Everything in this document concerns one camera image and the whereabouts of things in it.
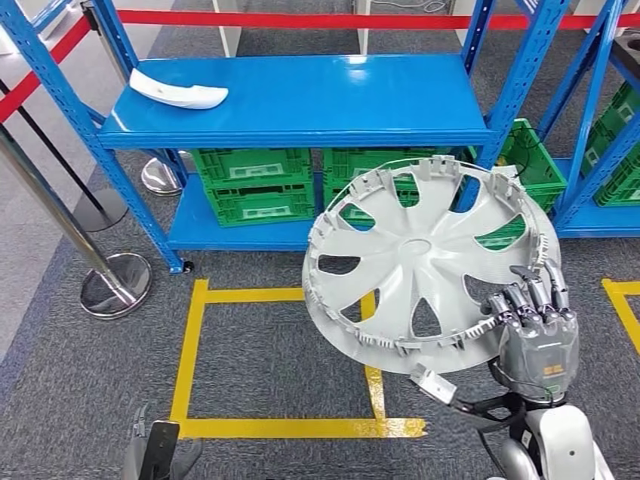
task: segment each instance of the red barrier tape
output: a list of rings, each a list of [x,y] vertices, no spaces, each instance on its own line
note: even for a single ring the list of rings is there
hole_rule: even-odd
[[[453,15],[296,15],[285,13],[216,13],[159,10],[118,10],[122,23],[143,25],[177,25],[193,27],[259,27],[259,28],[371,28],[384,30],[454,30],[467,28],[471,17]],[[560,28],[589,28],[595,17],[567,15]],[[524,15],[493,15],[491,30],[524,30],[529,21]],[[640,26],[640,14],[621,15],[619,27]]]
[[[85,17],[80,17],[75,25],[71,27],[58,43],[51,49],[51,56],[56,63],[64,60],[75,45],[89,33],[91,28],[89,22]],[[0,100],[0,123],[3,123],[18,107],[24,103],[29,95],[35,92],[40,85],[40,80],[33,72],[29,72],[15,88],[8,93],[7,96]]]

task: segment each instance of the stanchion base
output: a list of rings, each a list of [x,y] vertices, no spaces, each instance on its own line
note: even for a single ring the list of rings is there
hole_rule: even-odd
[[[106,259],[109,266],[126,288],[125,302],[111,290],[102,275],[91,270],[82,282],[80,304],[94,317],[100,320],[115,320],[124,317],[138,308],[151,287],[151,265],[144,257],[135,253],[120,253]]]
[[[122,220],[128,207],[112,188],[105,188],[94,194],[102,205],[103,212],[97,209],[86,195],[82,195],[73,215],[85,232],[100,232],[112,227]]]
[[[161,196],[179,195],[182,192],[177,179],[171,168],[157,158],[152,158],[140,174],[143,185],[151,193]]]

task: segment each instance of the caster wheel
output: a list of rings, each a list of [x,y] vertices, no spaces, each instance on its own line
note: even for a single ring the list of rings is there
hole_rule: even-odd
[[[195,265],[194,265],[193,262],[187,260],[184,262],[182,271],[183,273],[191,273],[194,268],[195,268]]]

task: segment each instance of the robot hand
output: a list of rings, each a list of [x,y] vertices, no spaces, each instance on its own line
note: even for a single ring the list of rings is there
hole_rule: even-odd
[[[569,308],[568,289],[558,265],[546,260],[544,266],[551,279],[550,294],[531,270],[511,267],[525,282],[527,292],[512,283],[481,307],[504,325],[499,357],[489,364],[494,377],[538,403],[563,398],[578,366],[577,316]]]

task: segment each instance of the hubcap spoke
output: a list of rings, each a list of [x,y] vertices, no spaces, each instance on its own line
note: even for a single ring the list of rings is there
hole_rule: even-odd
[[[361,330],[389,339],[410,338],[411,313],[420,300],[415,295],[411,269],[398,266],[381,284],[380,291],[376,312],[361,322]]]
[[[420,201],[407,209],[412,226],[421,231],[431,231],[448,211],[454,199],[457,185],[450,178],[434,178],[429,182],[417,182]]]
[[[390,253],[362,257],[357,267],[344,275],[318,270],[318,289],[324,303],[340,311],[375,290],[398,267]]]
[[[352,203],[375,220],[373,230],[395,235],[403,235],[407,231],[407,215],[395,192],[383,188],[362,200],[353,199]]]
[[[482,188],[475,204],[468,212],[445,212],[433,233],[448,239],[477,237],[494,232],[514,217],[509,208],[483,192]]]
[[[417,266],[415,275],[420,295],[438,317],[443,335],[461,332],[482,317],[475,302],[460,295],[464,280],[456,272],[441,272],[424,260]]]
[[[503,250],[488,250],[472,238],[450,242],[448,251],[455,261],[435,261],[438,269],[463,277],[469,275],[487,283],[503,285],[517,277],[509,270],[512,265],[529,263],[529,238],[523,235]]]
[[[395,239],[385,231],[360,231],[349,225],[340,226],[322,242],[323,255],[362,257],[383,253]]]

